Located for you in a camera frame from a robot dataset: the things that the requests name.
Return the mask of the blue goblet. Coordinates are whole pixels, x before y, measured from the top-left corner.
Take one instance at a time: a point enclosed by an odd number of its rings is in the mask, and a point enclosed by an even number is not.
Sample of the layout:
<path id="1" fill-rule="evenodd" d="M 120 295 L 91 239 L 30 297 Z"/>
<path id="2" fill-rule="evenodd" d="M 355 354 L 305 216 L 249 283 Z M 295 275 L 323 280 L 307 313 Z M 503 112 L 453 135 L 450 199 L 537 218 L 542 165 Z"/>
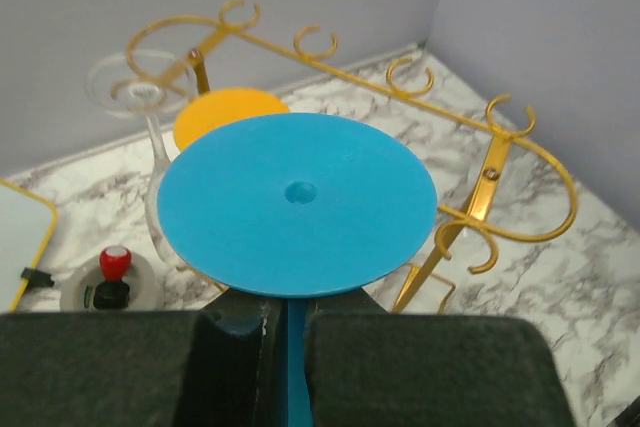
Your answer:
<path id="1" fill-rule="evenodd" d="M 429 237 L 437 203 L 429 172 L 393 137 L 338 116 L 286 113 L 191 144 L 164 175 L 157 212 L 196 271 L 285 303 L 287 422 L 308 426 L 308 303 L 407 263 Z"/>

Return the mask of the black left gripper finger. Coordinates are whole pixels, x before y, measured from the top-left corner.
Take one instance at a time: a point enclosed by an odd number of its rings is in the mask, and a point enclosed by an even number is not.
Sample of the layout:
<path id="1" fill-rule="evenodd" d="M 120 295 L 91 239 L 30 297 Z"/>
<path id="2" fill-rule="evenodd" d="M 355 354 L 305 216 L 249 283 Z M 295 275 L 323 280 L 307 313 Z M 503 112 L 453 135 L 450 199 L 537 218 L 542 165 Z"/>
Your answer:
<path id="1" fill-rule="evenodd" d="M 1 318 L 5 426 L 252 426 L 279 302 Z"/>

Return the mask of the yellow goblet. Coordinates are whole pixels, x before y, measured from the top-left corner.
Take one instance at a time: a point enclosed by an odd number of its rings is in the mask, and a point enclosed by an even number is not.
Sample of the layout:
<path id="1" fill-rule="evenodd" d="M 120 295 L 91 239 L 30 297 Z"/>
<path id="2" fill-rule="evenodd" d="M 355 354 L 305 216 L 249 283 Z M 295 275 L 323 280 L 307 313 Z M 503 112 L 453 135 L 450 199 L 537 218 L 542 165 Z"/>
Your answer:
<path id="1" fill-rule="evenodd" d="M 289 107 L 275 95 L 254 88 L 225 88 L 207 92 L 191 101 L 176 117 L 173 139 L 180 152 L 207 133 L 237 121 L 288 113 Z"/>

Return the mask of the clear wine glass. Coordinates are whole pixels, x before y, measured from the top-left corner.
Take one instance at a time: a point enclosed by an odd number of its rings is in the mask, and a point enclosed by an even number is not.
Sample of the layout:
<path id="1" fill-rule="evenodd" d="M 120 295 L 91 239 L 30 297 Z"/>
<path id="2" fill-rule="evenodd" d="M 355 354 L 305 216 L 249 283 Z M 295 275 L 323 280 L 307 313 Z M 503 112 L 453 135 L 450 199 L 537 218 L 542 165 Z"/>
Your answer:
<path id="1" fill-rule="evenodd" d="M 84 86 L 89 99 L 110 115 L 146 121 L 153 152 L 145 199 L 147 228 L 163 263 L 179 271 L 187 269 L 187 263 L 169 245 L 158 218 L 158 191 L 171 164 L 159 117 L 176 113 L 196 97 L 193 68 L 168 52 L 130 50 L 96 62 L 86 74 Z"/>

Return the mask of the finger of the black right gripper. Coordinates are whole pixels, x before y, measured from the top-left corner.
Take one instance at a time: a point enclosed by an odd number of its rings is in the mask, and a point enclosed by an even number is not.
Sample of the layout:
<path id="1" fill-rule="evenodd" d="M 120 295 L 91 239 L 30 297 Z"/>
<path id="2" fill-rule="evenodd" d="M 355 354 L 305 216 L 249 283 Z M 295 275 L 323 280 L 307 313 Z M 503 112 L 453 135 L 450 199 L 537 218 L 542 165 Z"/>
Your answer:
<path id="1" fill-rule="evenodd" d="M 541 332 L 517 317 L 391 314 L 323 301 L 306 318 L 316 426 L 573 426 Z"/>

